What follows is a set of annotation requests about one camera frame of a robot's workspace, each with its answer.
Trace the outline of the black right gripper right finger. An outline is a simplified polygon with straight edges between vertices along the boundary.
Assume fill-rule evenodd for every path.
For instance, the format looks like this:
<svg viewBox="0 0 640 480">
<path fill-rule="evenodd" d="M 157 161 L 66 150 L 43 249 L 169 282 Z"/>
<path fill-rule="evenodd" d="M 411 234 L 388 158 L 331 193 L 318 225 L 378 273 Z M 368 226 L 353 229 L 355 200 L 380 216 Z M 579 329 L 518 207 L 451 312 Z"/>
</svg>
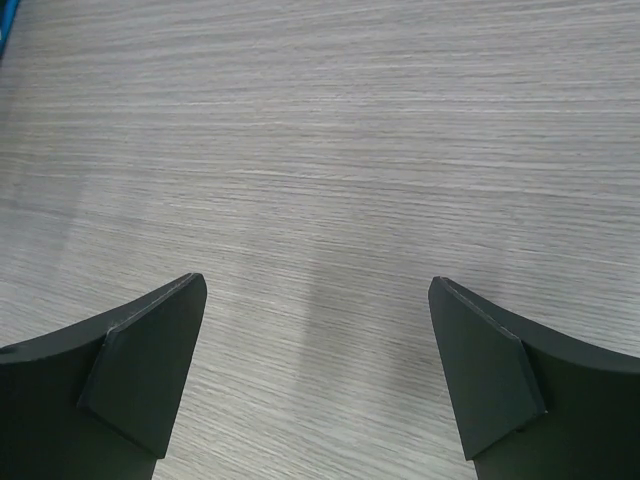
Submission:
<svg viewBox="0 0 640 480">
<path fill-rule="evenodd" d="M 480 479 L 636 479 L 639 360 L 445 277 L 428 292 L 466 459 Z"/>
</svg>

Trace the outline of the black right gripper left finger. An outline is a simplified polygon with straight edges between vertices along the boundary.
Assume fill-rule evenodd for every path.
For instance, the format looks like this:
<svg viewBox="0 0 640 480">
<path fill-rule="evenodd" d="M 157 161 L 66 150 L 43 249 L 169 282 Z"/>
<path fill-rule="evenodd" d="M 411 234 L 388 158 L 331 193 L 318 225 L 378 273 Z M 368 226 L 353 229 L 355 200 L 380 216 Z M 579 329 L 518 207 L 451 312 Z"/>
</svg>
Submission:
<svg viewBox="0 0 640 480">
<path fill-rule="evenodd" d="M 1 349 L 4 479 L 150 479 L 168 450 L 207 286 L 189 273 Z"/>
</svg>

